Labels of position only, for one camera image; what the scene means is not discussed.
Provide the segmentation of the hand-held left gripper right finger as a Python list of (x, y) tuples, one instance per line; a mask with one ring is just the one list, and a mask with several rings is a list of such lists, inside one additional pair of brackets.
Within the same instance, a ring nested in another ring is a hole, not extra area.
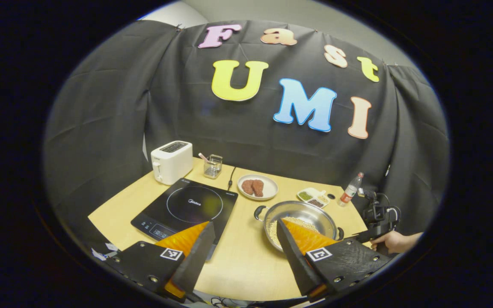
[(300, 294), (309, 300), (346, 296), (391, 261), (354, 237), (333, 240), (284, 219), (277, 220), (276, 235)]

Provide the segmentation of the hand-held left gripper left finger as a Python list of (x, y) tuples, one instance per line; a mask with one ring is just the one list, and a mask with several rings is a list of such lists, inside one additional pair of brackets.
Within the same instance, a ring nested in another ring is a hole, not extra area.
[(141, 240), (104, 263), (149, 292), (184, 300), (194, 290), (214, 239), (214, 223), (203, 222), (155, 244)]

